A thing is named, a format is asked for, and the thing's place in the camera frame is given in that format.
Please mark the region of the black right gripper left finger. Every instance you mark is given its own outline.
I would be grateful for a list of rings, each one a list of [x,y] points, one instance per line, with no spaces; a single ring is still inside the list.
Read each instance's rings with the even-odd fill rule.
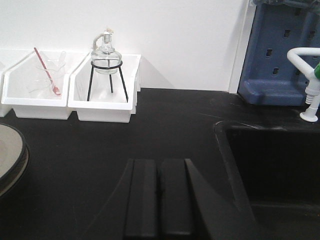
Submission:
[[[136,159],[127,206],[125,238],[158,236],[157,166],[151,159]]]

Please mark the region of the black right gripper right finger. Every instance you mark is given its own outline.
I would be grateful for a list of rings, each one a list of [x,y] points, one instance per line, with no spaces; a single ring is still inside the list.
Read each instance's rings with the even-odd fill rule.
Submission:
[[[164,160],[160,179],[163,239],[259,239],[254,220],[211,188],[191,160]]]

